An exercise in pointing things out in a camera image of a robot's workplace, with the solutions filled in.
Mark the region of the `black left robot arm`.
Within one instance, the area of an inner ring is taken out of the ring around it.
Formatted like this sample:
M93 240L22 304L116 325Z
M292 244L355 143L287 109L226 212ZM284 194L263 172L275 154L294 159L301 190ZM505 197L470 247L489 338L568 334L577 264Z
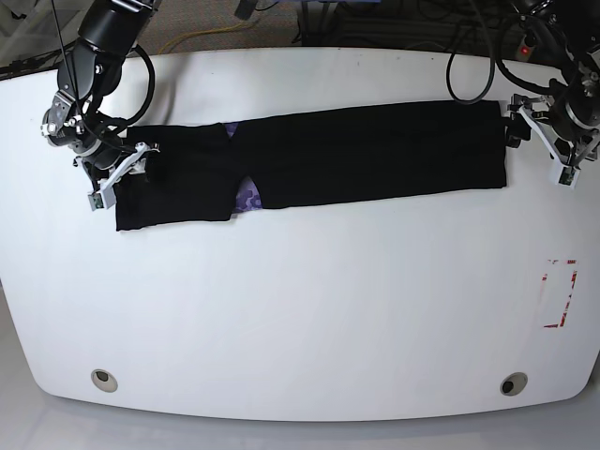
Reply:
M508 104L511 118L523 122L543 140L549 153L566 169L577 170L584 160L597 157L599 147L599 3L597 1L509 1L500 7L501 19L490 32L475 1L469 3L487 45L489 72L476 97L458 97L451 84L454 52L446 64L450 97L471 105L491 89L495 73L528 92L515 94ZM562 79L546 85L527 81L504 63L508 32L519 27L521 47L540 50L561 72Z

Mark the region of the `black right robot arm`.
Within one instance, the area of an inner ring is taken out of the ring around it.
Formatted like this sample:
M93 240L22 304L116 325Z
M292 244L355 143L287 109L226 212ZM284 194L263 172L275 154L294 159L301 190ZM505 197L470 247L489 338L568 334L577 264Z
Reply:
M57 92L45 112L41 132L49 144L67 146L98 189L100 180L134 153L119 134L138 122L150 107L156 72L138 37L158 12L159 1L95 1L87 10L74 46L60 47ZM111 117L99 110L118 87L122 67L138 54L148 71L142 106L129 118Z

